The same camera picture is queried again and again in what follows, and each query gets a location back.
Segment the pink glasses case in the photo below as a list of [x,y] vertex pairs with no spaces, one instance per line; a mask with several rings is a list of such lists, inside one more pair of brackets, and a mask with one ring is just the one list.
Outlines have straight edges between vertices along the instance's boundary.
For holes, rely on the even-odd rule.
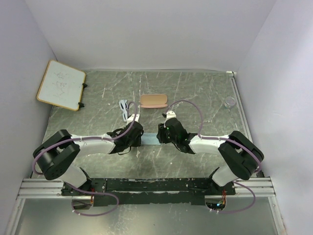
[[146,109],[160,109],[166,108],[167,95],[165,94],[143,94],[140,97],[140,107]]

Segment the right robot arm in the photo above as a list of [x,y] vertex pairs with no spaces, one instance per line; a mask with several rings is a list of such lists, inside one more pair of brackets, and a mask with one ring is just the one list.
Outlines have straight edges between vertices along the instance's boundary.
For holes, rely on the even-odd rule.
[[188,133],[175,117],[158,125],[156,137],[160,143],[172,143],[182,153],[222,156],[226,165],[215,170],[207,183],[208,191],[214,195],[236,179],[249,180],[264,160],[262,151],[239,131],[217,137],[198,136]]

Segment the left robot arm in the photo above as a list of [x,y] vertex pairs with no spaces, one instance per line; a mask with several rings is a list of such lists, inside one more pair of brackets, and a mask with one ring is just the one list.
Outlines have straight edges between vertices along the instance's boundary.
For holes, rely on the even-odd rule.
[[72,185],[79,195],[86,195],[91,190],[91,182],[87,173],[73,164],[74,159],[88,154],[121,153],[141,146],[143,133],[142,125],[137,121],[94,137],[71,135],[63,129],[40,145],[33,157],[47,180],[60,179]]

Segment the light blue cleaning cloth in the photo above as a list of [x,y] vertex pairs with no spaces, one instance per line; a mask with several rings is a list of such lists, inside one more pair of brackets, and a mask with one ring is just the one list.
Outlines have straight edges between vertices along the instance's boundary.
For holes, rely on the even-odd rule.
[[157,133],[144,133],[141,137],[142,145],[161,145],[157,138]]

